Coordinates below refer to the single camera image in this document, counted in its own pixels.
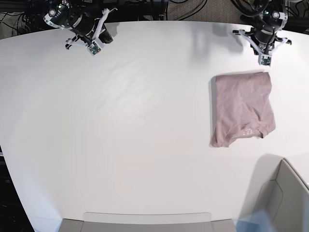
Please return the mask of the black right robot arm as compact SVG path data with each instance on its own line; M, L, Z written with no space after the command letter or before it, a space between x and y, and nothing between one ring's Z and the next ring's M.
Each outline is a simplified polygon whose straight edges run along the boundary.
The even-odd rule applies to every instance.
M113 41L104 22L115 9L105 8L102 0L48 0L46 5L44 22L53 28L67 29L75 34L67 39L67 50L78 41L86 46L95 38L104 44Z

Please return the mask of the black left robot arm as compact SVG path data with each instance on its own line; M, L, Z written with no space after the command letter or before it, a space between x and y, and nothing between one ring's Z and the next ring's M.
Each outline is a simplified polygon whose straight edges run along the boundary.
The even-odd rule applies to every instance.
M244 34L252 40L251 48L255 55L259 52L270 54L275 48L275 43L286 42L290 40L277 36L287 21L288 13L279 0L255 0L253 2L253 13L255 16L241 15L240 19L252 28Z

